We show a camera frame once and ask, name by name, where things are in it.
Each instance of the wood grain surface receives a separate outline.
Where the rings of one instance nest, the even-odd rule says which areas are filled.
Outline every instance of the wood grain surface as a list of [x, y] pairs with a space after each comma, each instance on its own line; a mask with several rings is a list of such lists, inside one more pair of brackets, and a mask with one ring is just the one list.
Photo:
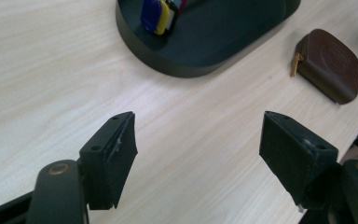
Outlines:
[[91, 223], [297, 223], [302, 214], [258, 155], [263, 114], [296, 119], [342, 157], [358, 134], [358, 96], [337, 105], [289, 71], [296, 43], [316, 28], [358, 57], [358, 0], [303, 0], [251, 50], [190, 79], [140, 62], [115, 7], [0, 1], [0, 204], [133, 111], [139, 154], [117, 210], [90, 211]]

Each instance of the yellow object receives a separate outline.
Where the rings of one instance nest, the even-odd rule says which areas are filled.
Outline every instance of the yellow object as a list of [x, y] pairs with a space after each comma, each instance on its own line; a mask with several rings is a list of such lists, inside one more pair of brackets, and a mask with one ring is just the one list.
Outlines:
[[161, 16], [159, 17], [157, 30], [155, 31], [156, 35], [164, 34], [165, 27], [168, 23], [168, 18], [170, 17], [170, 8], [168, 7], [167, 3], [164, 0], [159, 0], [161, 3]]

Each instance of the blue object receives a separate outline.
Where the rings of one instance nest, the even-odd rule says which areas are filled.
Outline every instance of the blue object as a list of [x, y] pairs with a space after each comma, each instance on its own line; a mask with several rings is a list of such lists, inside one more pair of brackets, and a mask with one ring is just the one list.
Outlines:
[[159, 0], [144, 0], [141, 23], [147, 31], [154, 33], [157, 30], [161, 12], [162, 8]]

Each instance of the brown zippered case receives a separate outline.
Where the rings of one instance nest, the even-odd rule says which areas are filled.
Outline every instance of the brown zippered case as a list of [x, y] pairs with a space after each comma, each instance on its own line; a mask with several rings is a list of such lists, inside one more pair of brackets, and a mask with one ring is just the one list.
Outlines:
[[356, 55], [325, 30], [313, 30], [296, 45], [292, 75], [296, 72], [340, 105], [358, 94]]

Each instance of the wooden table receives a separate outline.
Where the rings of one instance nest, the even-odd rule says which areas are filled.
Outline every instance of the wooden table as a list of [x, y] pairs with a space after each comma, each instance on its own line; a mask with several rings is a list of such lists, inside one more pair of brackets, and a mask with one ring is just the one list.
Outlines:
[[90, 211], [91, 223], [297, 223], [302, 214], [258, 155], [263, 114], [296, 119], [342, 157], [358, 134], [358, 96], [334, 104], [289, 70], [296, 43], [316, 28], [358, 57], [358, 1], [303, 0], [258, 48], [191, 79], [140, 62], [115, 7], [0, 1], [0, 204], [133, 111], [139, 154], [118, 209]]

